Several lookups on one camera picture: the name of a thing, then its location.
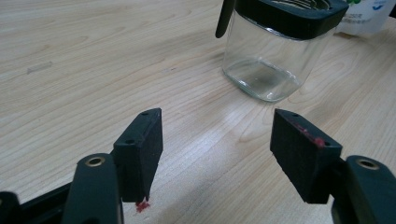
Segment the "black lid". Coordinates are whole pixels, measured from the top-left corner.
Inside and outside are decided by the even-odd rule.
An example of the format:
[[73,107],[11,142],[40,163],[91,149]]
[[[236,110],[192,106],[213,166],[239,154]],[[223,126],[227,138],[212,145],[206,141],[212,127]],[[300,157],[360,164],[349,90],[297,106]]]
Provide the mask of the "black lid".
[[337,26],[348,4],[342,0],[224,0],[216,37],[224,35],[233,8],[282,35],[312,39]]

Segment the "wood grain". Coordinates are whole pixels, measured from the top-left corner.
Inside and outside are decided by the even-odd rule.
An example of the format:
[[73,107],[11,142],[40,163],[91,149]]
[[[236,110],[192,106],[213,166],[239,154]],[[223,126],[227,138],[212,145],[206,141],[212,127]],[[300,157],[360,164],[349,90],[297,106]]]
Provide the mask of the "wood grain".
[[109,152],[141,111],[163,109],[151,207],[126,223],[332,223],[269,151],[274,108],[305,116],[396,172],[396,20],[335,35],[305,84],[269,104],[221,73],[222,1],[0,2],[0,190],[22,202],[71,181]]

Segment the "white plastic bag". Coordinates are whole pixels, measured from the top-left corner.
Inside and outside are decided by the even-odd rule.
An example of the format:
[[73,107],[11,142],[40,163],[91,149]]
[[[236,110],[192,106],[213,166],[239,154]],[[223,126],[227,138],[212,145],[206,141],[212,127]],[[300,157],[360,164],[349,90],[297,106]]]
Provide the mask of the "white plastic bag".
[[396,4],[396,0],[346,0],[349,9],[335,32],[349,35],[376,33]]

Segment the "wooden table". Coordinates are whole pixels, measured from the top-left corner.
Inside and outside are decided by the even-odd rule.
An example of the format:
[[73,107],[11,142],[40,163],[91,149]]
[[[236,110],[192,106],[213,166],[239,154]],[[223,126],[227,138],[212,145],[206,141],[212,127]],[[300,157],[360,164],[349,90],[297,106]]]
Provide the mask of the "wooden table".
[[269,150],[275,108],[309,119],[396,173],[396,20],[335,35],[305,84],[276,104],[221,72],[222,1],[0,2],[0,190],[22,203],[72,180],[139,112],[163,110],[151,207],[126,223],[332,223]]

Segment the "clear glass container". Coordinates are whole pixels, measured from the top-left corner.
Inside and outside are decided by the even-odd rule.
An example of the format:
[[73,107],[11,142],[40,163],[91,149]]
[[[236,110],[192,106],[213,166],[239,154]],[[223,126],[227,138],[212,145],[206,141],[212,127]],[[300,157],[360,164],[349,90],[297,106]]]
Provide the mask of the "clear glass container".
[[292,38],[234,10],[223,72],[256,98],[282,100],[305,83],[332,33],[333,29],[313,39]]

